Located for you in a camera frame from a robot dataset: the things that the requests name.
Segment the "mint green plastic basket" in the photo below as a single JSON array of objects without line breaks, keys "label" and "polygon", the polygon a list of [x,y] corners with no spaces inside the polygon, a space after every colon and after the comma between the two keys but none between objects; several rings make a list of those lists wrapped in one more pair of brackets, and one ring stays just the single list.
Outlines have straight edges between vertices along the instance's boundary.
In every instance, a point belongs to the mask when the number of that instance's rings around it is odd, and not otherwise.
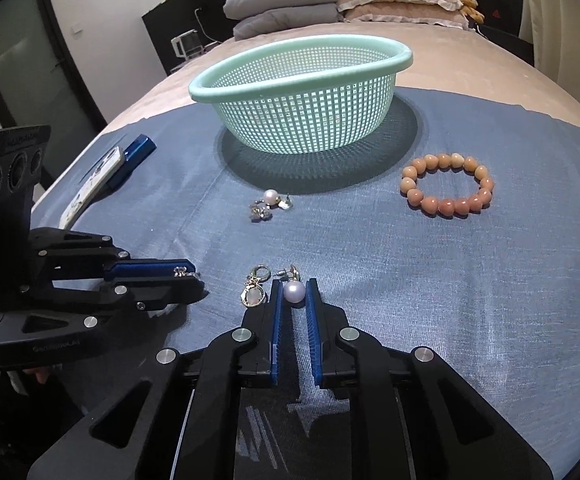
[{"label": "mint green plastic basket", "polygon": [[254,150],[281,155],[343,148],[373,133],[396,77],[414,62],[401,41],[337,34],[293,38],[233,55],[188,86]]}]

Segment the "beige bed cover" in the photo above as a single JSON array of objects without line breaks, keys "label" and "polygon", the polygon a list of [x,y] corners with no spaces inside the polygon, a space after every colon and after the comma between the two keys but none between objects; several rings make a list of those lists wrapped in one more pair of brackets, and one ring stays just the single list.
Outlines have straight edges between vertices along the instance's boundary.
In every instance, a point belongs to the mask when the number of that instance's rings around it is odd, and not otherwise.
[{"label": "beige bed cover", "polygon": [[156,84],[116,116],[103,133],[192,103],[188,84],[202,70],[238,53],[308,36],[355,34],[397,40],[410,47],[414,64],[397,76],[400,86],[441,90],[520,105],[580,127],[580,103],[539,70],[475,32],[409,23],[320,24],[236,41],[229,39]]}]

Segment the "lower pink frilled pillow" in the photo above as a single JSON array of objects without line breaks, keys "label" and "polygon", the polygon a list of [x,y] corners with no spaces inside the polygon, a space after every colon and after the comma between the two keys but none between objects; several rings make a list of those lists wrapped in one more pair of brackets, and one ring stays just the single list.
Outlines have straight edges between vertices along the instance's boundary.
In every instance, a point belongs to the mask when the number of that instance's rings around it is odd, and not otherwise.
[{"label": "lower pink frilled pillow", "polygon": [[406,2],[372,2],[344,12],[347,22],[409,23],[468,29],[465,15],[447,11],[437,4]]}]

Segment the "brown plush toy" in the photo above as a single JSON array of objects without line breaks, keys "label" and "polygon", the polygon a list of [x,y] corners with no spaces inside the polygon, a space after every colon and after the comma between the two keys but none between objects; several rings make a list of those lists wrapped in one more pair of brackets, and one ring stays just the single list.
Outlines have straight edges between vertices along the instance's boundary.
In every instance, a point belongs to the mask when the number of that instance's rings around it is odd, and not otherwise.
[{"label": "brown plush toy", "polygon": [[459,0],[461,3],[460,12],[478,25],[484,24],[484,15],[478,10],[476,0]]}]

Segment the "white pearl earring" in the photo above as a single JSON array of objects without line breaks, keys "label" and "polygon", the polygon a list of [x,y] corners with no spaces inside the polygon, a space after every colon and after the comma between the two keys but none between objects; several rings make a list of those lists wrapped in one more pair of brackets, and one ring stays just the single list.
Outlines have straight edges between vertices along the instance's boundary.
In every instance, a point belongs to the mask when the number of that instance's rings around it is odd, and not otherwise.
[{"label": "white pearl earring", "polygon": [[252,222],[269,221],[275,210],[288,211],[292,207],[292,198],[288,194],[284,195],[269,188],[249,206],[249,218]]}]

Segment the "white bedside device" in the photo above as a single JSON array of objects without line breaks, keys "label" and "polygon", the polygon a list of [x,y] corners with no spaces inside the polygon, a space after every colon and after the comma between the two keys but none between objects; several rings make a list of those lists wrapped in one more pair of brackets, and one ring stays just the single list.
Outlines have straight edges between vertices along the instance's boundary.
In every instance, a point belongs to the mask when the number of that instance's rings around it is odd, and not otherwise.
[{"label": "white bedside device", "polygon": [[200,39],[199,33],[195,29],[189,29],[186,32],[173,37],[171,46],[176,58],[188,61],[204,53],[204,45]]}]

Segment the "white patterned smartphone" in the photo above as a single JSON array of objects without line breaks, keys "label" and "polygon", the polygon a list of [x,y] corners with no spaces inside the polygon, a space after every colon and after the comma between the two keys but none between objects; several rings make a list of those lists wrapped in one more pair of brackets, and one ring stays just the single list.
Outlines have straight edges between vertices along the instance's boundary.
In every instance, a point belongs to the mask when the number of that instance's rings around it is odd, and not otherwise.
[{"label": "white patterned smartphone", "polygon": [[121,168],[123,162],[124,155],[119,146],[112,148],[100,159],[63,211],[59,220],[60,229],[69,229],[74,225],[87,206]]}]

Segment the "blue metal box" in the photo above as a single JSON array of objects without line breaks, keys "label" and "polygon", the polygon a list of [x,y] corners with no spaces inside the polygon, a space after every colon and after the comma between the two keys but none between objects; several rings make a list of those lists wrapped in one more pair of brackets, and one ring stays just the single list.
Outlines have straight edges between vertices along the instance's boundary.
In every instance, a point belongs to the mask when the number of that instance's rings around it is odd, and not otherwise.
[{"label": "blue metal box", "polygon": [[124,150],[123,163],[115,171],[115,174],[108,180],[106,188],[109,191],[115,191],[119,188],[134,170],[156,150],[156,144],[148,136],[140,134]]}]

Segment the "gold clasp pendant earring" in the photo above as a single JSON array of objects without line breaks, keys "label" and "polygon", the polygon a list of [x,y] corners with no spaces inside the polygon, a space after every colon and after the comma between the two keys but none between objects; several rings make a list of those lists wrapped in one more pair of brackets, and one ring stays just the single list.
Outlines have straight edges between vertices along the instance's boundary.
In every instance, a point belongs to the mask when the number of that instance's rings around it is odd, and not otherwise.
[{"label": "gold clasp pendant earring", "polygon": [[250,270],[246,278],[246,284],[240,294],[243,307],[255,308],[267,301],[267,294],[263,284],[272,276],[267,266],[255,266]]}]

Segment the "lower grey pillow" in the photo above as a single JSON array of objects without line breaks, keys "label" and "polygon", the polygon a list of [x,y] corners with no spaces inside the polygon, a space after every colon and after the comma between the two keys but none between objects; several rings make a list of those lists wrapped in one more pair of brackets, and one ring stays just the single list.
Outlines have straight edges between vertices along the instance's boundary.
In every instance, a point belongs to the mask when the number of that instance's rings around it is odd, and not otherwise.
[{"label": "lower grey pillow", "polygon": [[270,9],[245,18],[234,27],[232,36],[239,41],[287,29],[337,23],[340,18],[340,13],[334,3],[288,6],[288,8]]}]

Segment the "blue grey cloth mat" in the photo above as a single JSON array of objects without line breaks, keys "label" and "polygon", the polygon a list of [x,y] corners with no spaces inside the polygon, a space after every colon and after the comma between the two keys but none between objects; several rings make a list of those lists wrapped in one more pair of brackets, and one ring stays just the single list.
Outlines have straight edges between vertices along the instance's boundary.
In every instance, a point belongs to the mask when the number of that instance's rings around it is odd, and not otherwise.
[{"label": "blue grey cloth mat", "polygon": [[[580,460],[580,127],[401,88],[367,138],[289,156],[249,148],[191,105],[100,136],[34,226],[55,226],[98,159],[140,134],[154,153],[76,228],[135,257],[189,259],[208,296],[135,330],[133,349],[70,366],[83,408],[148,350],[191,351],[235,326],[254,266],[294,264],[386,346],[438,352],[556,478]],[[293,207],[252,222],[269,188]]]}]

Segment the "pearl stud earring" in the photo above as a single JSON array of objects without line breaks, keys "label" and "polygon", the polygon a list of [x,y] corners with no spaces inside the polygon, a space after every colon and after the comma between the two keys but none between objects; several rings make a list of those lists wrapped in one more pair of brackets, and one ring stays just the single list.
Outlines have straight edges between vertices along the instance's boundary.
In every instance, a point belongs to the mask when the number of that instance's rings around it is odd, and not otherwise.
[{"label": "pearl stud earring", "polygon": [[306,288],[301,281],[299,269],[294,264],[290,264],[288,269],[277,271],[275,278],[282,281],[282,294],[288,304],[294,304],[295,306],[302,304],[305,299]]}]

